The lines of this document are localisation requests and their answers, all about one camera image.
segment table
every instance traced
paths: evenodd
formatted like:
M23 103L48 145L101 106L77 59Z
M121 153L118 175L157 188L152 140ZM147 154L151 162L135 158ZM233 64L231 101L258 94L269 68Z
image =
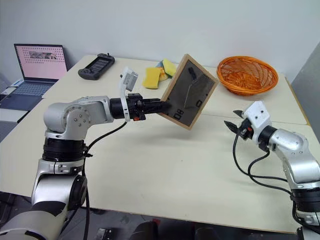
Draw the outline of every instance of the table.
M85 96L107 95L110 98L119 97L118 83L120 74L128 66L139 74L133 93L140 93L144 98L161 98L170 79L160 82L158 89L147 89L142 86L147 67L155 67L156 61L145 61L128 58L116 58L114 65L97 81L85 80L78 75L78 70L87 66L95 59L94 55L84 56L67 74L55 83L43 95L45 99L76 100ZM215 67L205 67L217 78ZM282 123L306 124L306 119L293 96L291 89L282 73L278 73L278 84L272 90L254 95L238 96L229 92L222 84L214 90L202 113L213 116L237 118L233 110L244 110L253 101L263 100L271 120Z
M31 195L45 139L42 115L54 102L55 99L42 100L0 144L0 191ZM236 168L232 158L235 135L224 120L240 121L202 114L188 131L152 114L145 121L129 122L116 134L101 140L86 162L91 206L295 232L298 225L291 217L289 196L256 185ZM119 119L91 127L86 143L122 122ZM274 127L304 134L311 152L320 159L319 143L310 126L275 122ZM239 141L237 156L244 168L263 154L252 141ZM256 165L254 174L284 177L281 161L274 153ZM288 188L282 182L269 183Z

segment woven basket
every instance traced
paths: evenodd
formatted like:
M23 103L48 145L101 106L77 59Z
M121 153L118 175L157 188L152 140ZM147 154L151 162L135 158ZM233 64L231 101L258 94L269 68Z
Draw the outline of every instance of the woven basket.
M227 57L216 73L230 92L242 96L264 93L278 83L278 74L269 64L250 56Z

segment sponge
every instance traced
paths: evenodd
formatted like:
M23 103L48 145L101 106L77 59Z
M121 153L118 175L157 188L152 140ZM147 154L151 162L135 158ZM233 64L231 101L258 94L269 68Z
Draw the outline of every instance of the sponge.
M158 67L158 69L160 69L160 76L159 76L159 81L164 81L168 79L168 75L165 72L165 69L163 67Z
M158 67L148 67L145 70L145 78L142 85L147 89L157 89L160 71Z
M166 74L173 76L176 73L176 65L174 65L172 62L170 62L168 59L163 59L162 61L164 71Z

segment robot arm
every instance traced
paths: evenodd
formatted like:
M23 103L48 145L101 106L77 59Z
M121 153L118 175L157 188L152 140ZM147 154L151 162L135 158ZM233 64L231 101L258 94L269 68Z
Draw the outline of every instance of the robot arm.
M234 113L244 120L240 127L225 122L228 128L244 140L252 139L263 151L275 152L282 161L291 199L296 205L295 214L303 224L303 228L297 231L300 239L319 239L320 165L310 153L308 140L296 132L272 127L270 115L262 101L254 102L245 111L236 110Z
M54 103L44 113L43 155L32 191L32 208L12 218L0 229L0 240L54 240L60 235L68 211L85 201L87 179L84 167L88 129L114 119L146 119L170 105L158 98L143 99L131 91L138 74L126 68L120 81L120 98L83 97L70 103Z

